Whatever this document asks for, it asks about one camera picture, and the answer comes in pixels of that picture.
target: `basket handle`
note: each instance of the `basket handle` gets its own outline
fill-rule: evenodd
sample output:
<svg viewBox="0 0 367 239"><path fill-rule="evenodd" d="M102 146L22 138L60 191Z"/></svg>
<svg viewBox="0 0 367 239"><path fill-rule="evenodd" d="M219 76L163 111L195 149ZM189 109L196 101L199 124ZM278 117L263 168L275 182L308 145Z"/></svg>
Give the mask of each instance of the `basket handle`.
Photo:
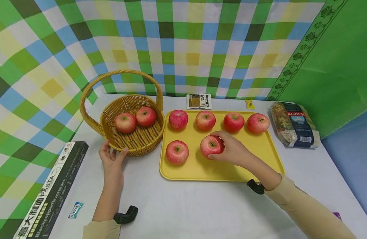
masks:
<svg viewBox="0 0 367 239"><path fill-rule="evenodd" d="M95 84L97 84L100 80L102 80L105 77L108 77L108 76L111 76L111 75L117 75L117 74L121 74L121 73L137 74L137 75L141 75L145 78L148 78L155 85L155 88L156 88L156 92L157 92L156 104L157 104L158 108L160 108L161 111L163 110L163 94L162 94L161 87L156 82L156 80L154 80L154 78L151 77L150 75L145 74L141 71L136 71L136 70L115 70L115 71L108 72L106 74L102 74L102 75L98 76L95 80L93 80L91 83L89 83L87 85L87 87L85 87L85 89L82 92L81 98L80 98L80 112L82 114L82 118L86 121L86 123L92 129L94 129L100 135L103 135L102 127L100 126L100 124L97 121L95 121L92 117L90 117L88 115L88 113L86 112L86 109L85 109L86 97L87 97L88 93L90 93L90 90L92 90L93 86Z"/></svg>

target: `beige sleeve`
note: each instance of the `beige sleeve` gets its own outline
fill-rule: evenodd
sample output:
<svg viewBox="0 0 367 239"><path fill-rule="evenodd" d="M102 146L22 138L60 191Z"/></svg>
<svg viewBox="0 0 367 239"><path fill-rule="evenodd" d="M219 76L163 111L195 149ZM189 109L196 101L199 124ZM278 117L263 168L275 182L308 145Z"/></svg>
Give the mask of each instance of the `beige sleeve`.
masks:
<svg viewBox="0 0 367 239"><path fill-rule="evenodd" d="M120 227L114 220L91 221L84 227L82 239L118 239Z"/></svg>
<svg viewBox="0 0 367 239"><path fill-rule="evenodd" d="M266 191L309 239L355 239L355 235L325 206L282 175L281 183Z"/></svg>

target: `purple object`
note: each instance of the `purple object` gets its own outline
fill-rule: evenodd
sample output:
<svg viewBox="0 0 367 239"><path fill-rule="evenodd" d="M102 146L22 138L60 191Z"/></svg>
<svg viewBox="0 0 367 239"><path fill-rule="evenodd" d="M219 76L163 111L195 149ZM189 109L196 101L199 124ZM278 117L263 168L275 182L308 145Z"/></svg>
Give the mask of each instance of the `purple object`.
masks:
<svg viewBox="0 0 367 239"><path fill-rule="evenodd" d="M341 220L340 213L334 213L334 215Z"/></svg>

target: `checkered cloth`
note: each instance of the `checkered cloth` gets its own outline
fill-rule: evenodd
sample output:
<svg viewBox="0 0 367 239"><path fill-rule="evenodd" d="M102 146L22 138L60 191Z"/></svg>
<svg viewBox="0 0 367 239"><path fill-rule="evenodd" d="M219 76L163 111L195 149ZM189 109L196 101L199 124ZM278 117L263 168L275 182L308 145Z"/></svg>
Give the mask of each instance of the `checkered cloth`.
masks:
<svg viewBox="0 0 367 239"><path fill-rule="evenodd" d="M166 96L264 100L325 0L0 0L0 238L11 238L97 75ZM102 93L155 95L138 75Z"/></svg>

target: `apple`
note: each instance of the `apple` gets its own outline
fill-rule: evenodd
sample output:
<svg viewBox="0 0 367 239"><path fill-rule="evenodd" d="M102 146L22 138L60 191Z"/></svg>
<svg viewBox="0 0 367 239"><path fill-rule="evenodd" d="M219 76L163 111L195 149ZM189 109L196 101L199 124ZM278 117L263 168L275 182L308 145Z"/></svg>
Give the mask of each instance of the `apple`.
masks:
<svg viewBox="0 0 367 239"><path fill-rule="evenodd" d="M157 115L155 111L148 106L140 108L136 113L136 120L143 127L152 126L156 119Z"/></svg>
<svg viewBox="0 0 367 239"><path fill-rule="evenodd" d="M209 159L210 154L220 154L225 149L223 144L223 140L218 136L206 136L202 139L201 144L199 145L199 149L201 154Z"/></svg>
<svg viewBox="0 0 367 239"><path fill-rule="evenodd" d="M265 116L264 114L260 114L260 113L252 114L248 118L247 124L246 124L247 129L251 133L254 133L254 134L260 134L260 133L267 131L269 126L270 126L270 121L267 118L267 116Z"/></svg>
<svg viewBox="0 0 367 239"><path fill-rule="evenodd" d="M169 123L175 130L183 130L186 127L188 121L189 116L185 111L180 109L172 111L169 115Z"/></svg>
<svg viewBox="0 0 367 239"><path fill-rule="evenodd" d="M189 157L189 148L182 141L175 140L166 148L166 159L173 165L182 165Z"/></svg>
<svg viewBox="0 0 367 239"><path fill-rule="evenodd" d="M199 130L208 131L215 125L215 115L210 111L201 111L195 118L195 125Z"/></svg>
<svg viewBox="0 0 367 239"><path fill-rule="evenodd" d="M121 133L131 133L136 129L137 123L132 114L122 113L116 117L114 125Z"/></svg>
<svg viewBox="0 0 367 239"><path fill-rule="evenodd" d="M238 132L244 126L244 118L241 114L230 112L223 118L223 127L231 133Z"/></svg>

